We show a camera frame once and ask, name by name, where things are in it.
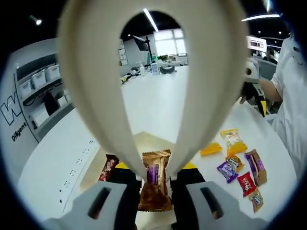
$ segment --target orange candy wrapper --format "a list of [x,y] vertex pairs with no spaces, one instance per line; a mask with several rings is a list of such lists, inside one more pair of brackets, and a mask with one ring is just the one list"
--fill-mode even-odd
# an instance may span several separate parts
[[147,183],[141,191],[139,211],[165,212],[173,209],[165,181],[165,168],[170,155],[169,149],[143,153],[143,163],[147,167]]
[[233,157],[237,153],[245,152],[248,149],[240,139],[238,129],[221,131],[221,136],[227,141],[227,157]]
[[222,147],[217,142],[211,142],[205,149],[200,151],[201,156],[207,156],[213,153],[217,153],[222,150]]

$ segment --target storage shelf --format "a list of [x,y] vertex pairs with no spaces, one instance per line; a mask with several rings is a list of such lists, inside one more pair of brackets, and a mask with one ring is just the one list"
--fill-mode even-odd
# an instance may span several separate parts
[[48,88],[50,85],[52,84],[56,84],[58,82],[62,81],[61,77],[55,78],[52,81],[48,81],[45,84],[43,84],[40,88],[33,90],[31,92],[31,94],[29,94],[26,98],[23,98],[23,104],[27,103],[28,101],[30,101],[31,99],[33,99],[34,97],[36,97],[38,94],[42,93],[43,91],[46,90],[46,88]]
[[67,105],[60,107],[55,111],[50,117],[48,117],[35,132],[37,136],[42,139],[52,128],[55,126],[64,116],[66,116],[74,107],[72,103],[67,103]]

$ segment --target white table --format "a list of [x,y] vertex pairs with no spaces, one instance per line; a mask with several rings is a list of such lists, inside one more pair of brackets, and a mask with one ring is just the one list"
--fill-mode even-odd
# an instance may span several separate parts
[[[179,130],[188,67],[177,67],[170,75],[138,77],[122,86],[125,106],[133,134],[146,131],[170,142],[175,142]],[[222,129],[238,128],[248,150],[257,149],[267,171],[268,182],[260,187],[264,206],[253,213],[251,202],[243,198],[237,181],[227,184],[216,167],[224,161],[224,153],[193,158],[206,181],[218,185],[239,200],[240,208],[251,217],[270,221],[283,207],[296,185],[295,171],[289,154],[271,126],[248,103],[235,104]],[[89,144],[93,137],[80,119],[76,109],[64,117],[39,143],[18,182],[21,197],[30,210],[42,221],[60,217],[71,209],[72,201],[80,194],[79,184],[99,145]],[[224,142],[217,140],[225,149]],[[245,164],[239,173],[250,171],[243,154],[238,155]],[[83,162],[77,169],[74,185],[64,187],[76,160]]]

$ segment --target ceiling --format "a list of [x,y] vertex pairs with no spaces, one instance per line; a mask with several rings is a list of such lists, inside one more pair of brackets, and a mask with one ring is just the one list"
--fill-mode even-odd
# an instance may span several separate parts
[[[18,10],[11,1],[11,9],[8,9],[9,18],[13,18],[6,25],[7,41],[6,49],[13,52],[31,43],[54,38],[56,36],[59,18],[65,4],[65,0],[27,0],[18,4]],[[262,0],[240,0],[247,17],[265,14]],[[176,21],[161,12],[151,12],[159,30],[179,28]],[[30,15],[43,20],[40,26],[30,19]],[[284,39],[288,36],[286,26],[279,18],[260,19],[248,22],[250,34],[258,37],[275,37]],[[153,28],[143,13],[133,17],[124,28],[121,38],[128,40],[128,34],[142,36],[153,33]],[[268,44],[281,46],[281,40],[268,40]]]

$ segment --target computer monitor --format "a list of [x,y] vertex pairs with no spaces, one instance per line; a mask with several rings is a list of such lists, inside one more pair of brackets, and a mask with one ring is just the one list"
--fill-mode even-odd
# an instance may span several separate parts
[[153,55],[152,55],[152,51],[151,51],[150,46],[149,46],[148,37],[146,36],[146,40],[144,40],[141,37],[133,36],[133,39],[134,39],[134,41],[135,41],[135,43],[138,46],[140,51],[148,51],[149,52],[150,60],[151,60],[150,63],[152,63],[153,62]]

